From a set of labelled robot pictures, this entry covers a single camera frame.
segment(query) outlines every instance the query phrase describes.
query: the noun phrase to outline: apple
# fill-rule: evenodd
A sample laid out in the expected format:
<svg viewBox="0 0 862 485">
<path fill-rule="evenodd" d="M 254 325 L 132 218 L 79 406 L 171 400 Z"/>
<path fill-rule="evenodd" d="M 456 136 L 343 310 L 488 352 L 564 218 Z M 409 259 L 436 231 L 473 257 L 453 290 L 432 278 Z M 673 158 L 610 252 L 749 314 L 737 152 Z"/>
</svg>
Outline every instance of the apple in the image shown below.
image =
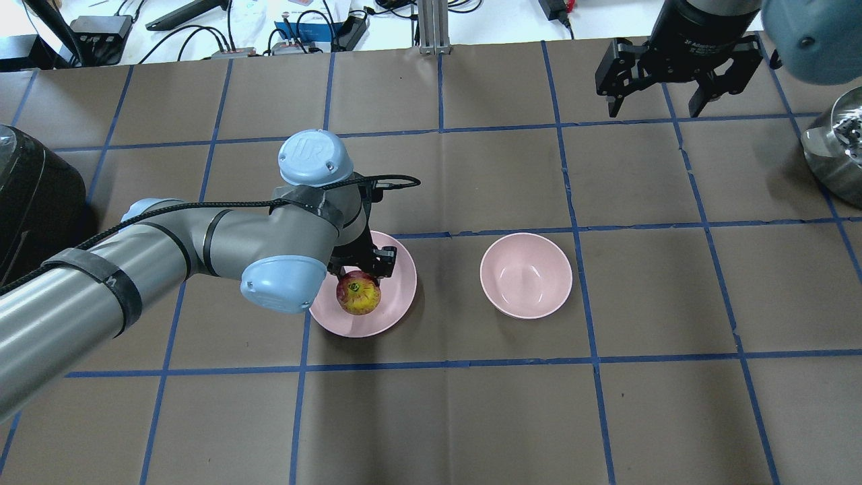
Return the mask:
<svg viewBox="0 0 862 485">
<path fill-rule="evenodd" d="M 338 280 L 335 298 L 345 312 L 367 315 L 380 304 L 380 285 L 364 271 L 351 271 Z"/>
</svg>

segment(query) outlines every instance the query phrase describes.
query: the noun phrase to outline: grid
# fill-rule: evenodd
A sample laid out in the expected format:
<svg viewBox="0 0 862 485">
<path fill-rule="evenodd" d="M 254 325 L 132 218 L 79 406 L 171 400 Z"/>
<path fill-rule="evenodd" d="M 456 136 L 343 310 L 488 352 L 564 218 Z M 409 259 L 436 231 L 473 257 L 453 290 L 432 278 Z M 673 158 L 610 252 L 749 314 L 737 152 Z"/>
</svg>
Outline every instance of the grid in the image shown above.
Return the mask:
<svg viewBox="0 0 862 485">
<path fill-rule="evenodd" d="M 771 447 L 769 438 L 767 436 L 766 428 L 764 426 L 764 421 L 761 416 L 759 402 L 756 390 L 754 388 L 754 384 L 751 377 L 751 372 L 748 367 L 748 362 L 750 360 L 755 359 L 774 359 L 774 358 L 798 358 L 798 357 L 832 357 L 832 356 L 862 356 L 862 349 L 836 349 L 836 350 L 788 350 L 788 351 L 760 351 L 760 352 L 749 352 L 745 351 L 743 347 L 743 342 L 741 340 L 740 335 L 736 332 L 736 320 L 734 316 L 734 308 L 730 299 L 730 295 L 728 293 L 727 284 L 724 279 L 724 275 L 721 268 L 721 261 L 718 255 L 718 252 L 715 248 L 715 242 L 713 240 L 713 235 L 711 233 L 712 228 L 716 227 L 735 227 L 735 226 L 761 226 L 761 225 L 793 225 L 793 224 L 834 224 L 838 231 L 840 232 L 841 239 L 846 246 L 847 256 L 849 258 L 848 263 L 852 265 L 853 271 L 859 278 L 859 281 L 862 282 L 862 269 L 860 269 L 859 261 L 854 253 L 854 248 L 851 244 L 850 238 L 846 233 L 845 226 L 846 224 L 854 224 L 858 222 L 862 222 L 862 217 L 840 217 L 836 208 L 834 201 L 832 200 L 831 195 L 825 189 L 825 187 L 820 186 L 821 193 L 826 200 L 829 211 L 832 214 L 832 217 L 822 217 L 815 219 L 778 219 L 771 221 L 756 221 L 756 220 L 739 220 L 739 221 L 709 221 L 706 215 L 706 211 L 703 207 L 703 201 L 701 199 L 700 192 L 698 190 L 697 180 L 695 175 L 692 172 L 692 166 L 690 163 L 689 156 L 684 149 L 684 139 L 683 133 L 680 129 L 680 125 L 683 123 L 699 123 L 704 121 L 730 121 L 730 120 L 756 120 L 756 119 L 788 119 L 791 123 L 796 135 L 799 136 L 801 131 L 796 122 L 796 117 L 810 117 L 816 116 L 819 113 L 794 113 L 791 111 L 790 103 L 788 102 L 787 97 L 784 94 L 781 83 L 778 79 L 778 76 L 771 72 L 772 80 L 775 83 L 775 87 L 778 90 L 780 97 L 782 98 L 784 107 L 786 112 L 783 114 L 777 115 L 751 115 L 751 116 L 727 116 L 727 117 L 700 117 L 700 118 L 688 118 L 688 117 L 678 117 L 673 107 L 673 103 L 671 102 L 671 96 L 667 89 L 666 85 L 662 86 L 662 90 L 664 93 L 665 101 L 667 103 L 668 110 L 670 112 L 670 117 L 668 118 L 655 118 L 655 119 L 637 119 L 637 120 L 627 120 L 627 121 L 595 121 L 595 122 L 581 122 L 581 123 L 564 123 L 560 119 L 559 113 L 559 104 L 557 98 L 557 89 L 554 83 L 554 74 L 551 66 L 551 61 L 548 56 L 547 44 L 543 41 L 541 43 L 541 49 L 543 53 L 543 60 L 546 68 L 547 75 L 547 83 L 550 88 L 552 104 L 553 104 L 553 114 L 554 114 L 554 123 L 540 123 L 540 124 L 525 124 L 525 125 L 503 125 L 503 126 L 485 126 L 485 127 L 464 127 L 464 128 L 446 128 L 445 121 L 445 113 L 444 113 L 444 91 L 443 85 L 445 80 L 444 73 L 444 63 L 443 58 L 438 57 L 437 61 L 437 84 L 438 84 L 438 105 L 439 105 L 439 126 L 437 130 L 434 129 L 417 129 L 417 130 L 403 130 L 403 131 L 380 131 L 380 132 L 359 132 L 359 133 L 344 133 L 339 134 L 339 136 L 343 138 L 352 138 L 352 137 L 374 137 L 374 136 L 394 136 L 394 135 L 421 135 L 426 133 L 459 133 L 459 132 L 479 132 L 479 131 L 504 131 L 504 130 L 530 130 L 530 129 L 555 129 L 557 140 L 559 144 L 559 157 L 561 160 L 561 169 L 563 174 L 563 181 L 565 186 L 565 193 L 567 199 L 567 210 L 569 214 L 569 218 L 571 219 L 571 227 L 547 227 L 547 228 L 525 228 L 519 230 L 481 230 L 481 231 L 461 231 L 459 233 L 450 233 L 450 232 L 431 232 L 431 233 L 410 233 L 410 234 L 398 234 L 395 235 L 400 239 L 424 239 L 424 238 L 442 238 L 442 237 L 465 237 L 465 236 L 497 236 L 497 235 L 505 235 L 511 234 L 515 232 L 528 231 L 538 234 L 553 234 L 553 233 L 571 233 L 575 242 L 575 254 L 576 254 L 576 265 L 578 270 L 578 278 L 580 282 L 580 291 L 582 294 L 583 304 L 584 304 L 584 313 L 586 317 L 586 325 L 587 325 L 587 335 L 589 338 L 589 346 L 590 346 L 590 356 L 589 357 L 565 357 L 565 358 L 553 358 L 553 359 L 540 359 L 540 358 L 525 358 L 525 359 L 484 359 L 484 360 L 445 360 L 445 361 L 431 361 L 431 362 L 381 362 L 381 363 L 362 363 L 362 364 L 308 364 L 308 353 L 309 353 L 309 334 L 310 334 L 310 326 L 311 326 L 311 318 L 308 313 L 306 313 L 303 324 L 303 344 L 302 344 L 302 354 L 299 365 L 293 366 L 278 366 L 278 367 L 245 367 L 245 368 L 170 368 L 169 364 L 171 361 L 171 355 L 174 345 L 174 338 L 177 332 L 177 325 L 179 320 L 180 309 L 183 306 L 184 294 L 185 294 L 185 284 L 183 284 L 179 288 L 178 298 L 173 314 L 172 326 L 170 329 L 167 346 L 165 349 L 164 363 L 161 369 L 147 369 L 147 370 L 117 370 L 117 371 L 77 371 L 72 372 L 67 375 L 67 378 L 99 378 L 99 377 L 136 377 L 136 376 L 152 376 L 159 377 L 159 388 L 155 401 L 155 407 L 153 409 L 152 422 L 150 425 L 149 436 L 147 440 L 147 451 L 144 456 L 144 464 L 141 470 L 141 479 L 140 484 L 144 484 L 147 482 L 147 474 L 149 472 L 150 459 L 153 453 L 153 442 L 155 440 L 156 431 L 159 423 L 159 412 L 161 408 L 162 398 L 165 392 L 166 379 L 168 376 L 179 376 L 179 375 L 246 375 L 246 374 L 274 374 L 274 373 L 295 373 L 298 375 L 298 388 L 297 388 L 297 401 L 295 408 L 295 416 L 294 416 L 294 428 L 293 428 L 293 436 L 292 436 L 292 445 L 290 450 L 290 483 L 297 482 L 297 456 L 299 452 L 299 448 L 301 445 L 301 421 L 302 421 L 302 412 L 303 412 L 303 392 L 305 387 L 305 377 L 307 373 L 317 373 L 317 372 L 341 372 L 341 371 L 353 371 L 353 370 L 384 370 L 384 369 L 420 369 L 420 368 L 466 368 L 466 367 L 496 367 L 496 366 L 536 366 L 536 365 L 584 365 L 591 366 L 593 368 L 593 376 L 594 376 L 594 385 L 596 389 L 597 396 L 597 410 L 599 423 L 601 426 L 601 434 L 603 440 L 603 448 L 605 455 L 605 462 L 608 472 L 609 482 L 611 484 L 616 483 L 615 478 L 615 467 L 614 467 L 614 459 L 612 453 L 612 443 L 609 435 L 608 428 L 608 418 L 607 413 L 605 411 L 605 402 L 603 396 L 603 384 L 602 384 L 602 375 L 601 375 L 601 365 L 603 363 L 622 363 L 622 362 L 689 362 L 689 361 L 737 361 L 740 363 L 740 368 L 746 383 L 746 390 L 748 392 L 748 397 L 750 399 L 750 404 L 752 408 L 752 412 L 754 415 L 755 422 L 758 427 L 759 438 L 761 445 L 763 447 L 763 452 L 765 454 L 765 460 L 769 469 L 769 473 L 771 476 L 771 480 L 774 484 L 779 484 L 779 470 L 775 464 L 771 453 Z M 328 67 L 328 82 L 326 89 L 326 106 L 324 110 L 324 118 L 323 125 L 324 129 L 329 128 L 329 118 L 330 118 L 330 105 L 332 103 L 332 86 L 333 86 L 333 76 L 334 70 L 337 68 L 336 63 L 337 56 L 335 54 L 330 54 L 329 56 L 329 67 Z M 228 87 L 230 83 L 231 72 L 233 68 L 233 60 L 229 60 L 227 64 L 227 73 L 224 79 L 223 87 L 222 87 L 222 96 L 219 101 L 219 109 L 218 114 L 215 120 L 215 126 L 212 130 L 212 136 L 209 140 L 192 140 L 186 142 L 166 142 L 166 143 L 146 143 L 146 144 L 126 144 L 126 145 L 111 145 L 111 139 L 119 119 L 119 116 L 122 111 L 123 101 L 128 92 L 129 84 L 131 82 L 134 67 L 130 66 L 128 68 L 128 74 L 125 78 L 125 84 L 122 88 L 122 93 L 119 98 L 119 102 L 116 106 L 116 111 L 114 113 L 112 122 L 109 126 L 108 135 L 105 139 L 105 142 L 102 146 L 99 147 L 84 147 L 84 148 L 56 148 L 55 151 L 58 153 L 65 152 L 75 152 L 75 151 L 100 151 L 101 155 L 99 158 L 99 162 L 97 165 L 96 172 L 93 175 L 91 186 L 95 186 L 99 181 L 99 176 L 101 173 L 101 169 L 104 165 L 105 158 L 109 151 L 111 150 L 126 150 L 126 149 L 136 149 L 136 148 L 159 148 L 159 147 L 180 147 L 180 146 L 207 146 L 209 147 L 209 151 L 207 154 L 207 162 L 206 168 L 203 173 L 203 180 L 201 184 L 200 194 L 198 197 L 199 201 L 203 201 L 204 195 L 207 190 L 207 184 L 209 180 L 209 170 L 211 168 L 213 155 L 216 150 L 216 146 L 220 144 L 231 144 L 231 143 L 247 143 L 247 142 L 280 142 L 283 140 L 281 137 L 260 137 L 260 138 L 235 138 L 235 139 L 219 139 L 219 127 L 222 120 L 222 113 L 225 105 L 225 100 L 228 95 Z M 38 72 L 34 72 L 31 76 L 26 91 L 24 92 L 22 101 L 15 113 L 15 117 L 12 121 L 12 124 L 16 124 L 20 119 L 20 116 L 23 112 L 25 103 L 27 103 L 29 94 L 33 88 L 34 82 Z M 685 165 L 686 170 L 688 171 L 688 179 L 690 182 L 690 188 L 694 195 L 697 211 L 700 216 L 699 222 L 685 222 L 685 223 L 668 223 L 668 224 L 634 224 L 629 226 L 615 226 L 615 225 L 600 225 L 600 226 L 582 226 L 578 224 L 578 217 L 576 212 L 576 207 L 572 201 L 572 187 L 568 177 L 568 163 L 566 158 L 566 145 L 563 137 L 563 129 L 565 128 L 573 128 L 573 127 L 581 127 L 581 126 L 600 126 L 600 125 L 610 125 L 610 124 L 644 124 L 644 123 L 667 123 L 673 126 L 677 141 L 679 144 L 680 152 L 682 155 L 682 159 Z M 92 197 L 93 191 L 90 190 L 88 194 L 88 202 Z M 712 259 L 712 263 L 715 269 L 715 275 L 719 281 L 719 288 L 721 290 L 721 296 L 723 299 L 723 303 L 725 306 L 725 310 L 728 315 L 728 320 L 731 327 L 731 332 L 733 334 L 733 338 L 735 341 L 737 351 L 734 353 L 713 353 L 713 354 L 682 354 L 682 355 L 644 355 L 644 356 L 601 356 L 599 355 L 596 343 L 596 335 L 595 330 L 593 328 L 593 320 L 592 313 L 590 308 L 590 290 L 589 290 L 589 282 L 587 278 L 586 271 L 584 269 L 584 257 L 582 254 L 582 246 L 580 237 L 582 234 L 589 231 L 612 231 L 612 230 L 667 230 L 667 229 L 702 229 L 704 237 L 706 238 L 709 254 Z M 0 473 L 3 471 L 3 466 L 5 464 L 6 458 L 9 454 L 9 449 L 14 442 L 14 437 L 16 434 L 16 428 L 18 422 L 20 420 L 21 413 L 18 413 L 14 418 L 12 425 L 9 430 L 9 434 L 6 437 L 5 446 L 3 447 L 3 454 L 0 457 Z"/>
</svg>

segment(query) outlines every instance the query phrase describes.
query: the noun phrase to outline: pink plate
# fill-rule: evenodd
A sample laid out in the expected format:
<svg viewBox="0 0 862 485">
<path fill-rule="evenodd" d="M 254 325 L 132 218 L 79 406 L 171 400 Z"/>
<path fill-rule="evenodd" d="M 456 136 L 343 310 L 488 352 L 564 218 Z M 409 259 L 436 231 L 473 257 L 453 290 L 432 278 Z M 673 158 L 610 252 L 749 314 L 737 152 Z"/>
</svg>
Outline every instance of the pink plate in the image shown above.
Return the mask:
<svg viewBox="0 0 862 485">
<path fill-rule="evenodd" d="M 545 237 L 519 232 L 497 239 L 482 257 L 485 296 L 515 318 L 542 318 L 559 309 L 572 290 L 572 266 Z"/>
<path fill-rule="evenodd" d="M 416 265 L 398 240 L 382 232 L 372 231 L 372 241 L 378 248 L 395 246 L 398 256 L 390 278 L 380 280 L 380 305 L 367 315 L 351 315 L 341 309 L 335 299 L 338 278 L 328 274 L 321 291 L 311 304 L 311 316 L 321 327 L 342 337 L 370 337 L 389 329 L 407 313 L 416 295 Z"/>
</svg>

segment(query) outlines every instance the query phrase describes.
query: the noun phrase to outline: white floor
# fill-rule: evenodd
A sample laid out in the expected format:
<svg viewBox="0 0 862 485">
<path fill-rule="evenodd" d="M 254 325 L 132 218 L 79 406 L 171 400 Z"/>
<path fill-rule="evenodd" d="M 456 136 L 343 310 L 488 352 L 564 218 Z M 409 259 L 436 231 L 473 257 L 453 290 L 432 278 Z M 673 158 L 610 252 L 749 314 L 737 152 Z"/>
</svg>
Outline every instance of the white floor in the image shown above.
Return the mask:
<svg viewBox="0 0 862 485">
<path fill-rule="evenodd" d="M 67 22 L 81 15 L 113 15 L 122 0 L 65 0 L 60 11 Z M 140 0 L 131 0 L 123 9 L 133 14 Z M 140 20 L 133 26 L 122 64 L 138 62 L 166 32 L 150 32 L 144 28 L 150 22 L 191 0 L 147 0 L 141 9 Z M 285 0 L 240 0 L 234 4 L 232 30 L 239 47 L 254 46 L 258 52 L 266 49 L 266 39 L 278 20 L 267 13 L 268 3 Z M 349 4 L 351 9 L 373 5 L 373 0 L 330 0 L 330 5 Z M 662 0 L 580 0 L 570 18 L 578 39 L 627 37 L 649 35 Z M 59 48 L 59 40 L 35 16 L 36 30 L 49 44 Z M 217 27 L 227 32 L 227 16 L 221 9 L 196 18 L 194 23 Z M 760 29 L 759 20 L 754 29 Z M 21 0 L 0 0 L 0 36 L 34 32 L 24 13 Z M 370 19 L 368 32 L 356 47 L 357 50 L 375 50 L 409 47 L 412 34 L 409 20 L 392 15 L 378 15 Z M 497 44 L 526 41 L 551 41 L 568 38 L 568 32 L 558 22 L 548 22 L 536 0 L 484 0 L 475 12 L 449 15 L 449 35 L 452 44 Z M 147 62 L 166 62 L 177 59 L 180 46 L 187 35 L 177 34 L 151 55 Z M 211 36 L 201 33 L 189 43 L 184 60 L 201 59 L 216 50 Z"/>
</svg>

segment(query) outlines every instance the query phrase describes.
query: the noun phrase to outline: silver metal container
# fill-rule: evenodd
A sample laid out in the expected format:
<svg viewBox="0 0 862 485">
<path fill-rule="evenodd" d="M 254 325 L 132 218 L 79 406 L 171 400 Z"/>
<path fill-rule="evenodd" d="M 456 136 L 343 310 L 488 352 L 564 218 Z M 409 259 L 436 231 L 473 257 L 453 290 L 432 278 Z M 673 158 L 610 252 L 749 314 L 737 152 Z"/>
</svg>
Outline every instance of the silver metal container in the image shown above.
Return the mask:
<svg viewBox="0 0 862 485">
<path fill-rule="evenodd" d="M 862 209 L 862 86 L 844 93 L 802 136 L 811 172 L 832 193 Z"/>
</svg>

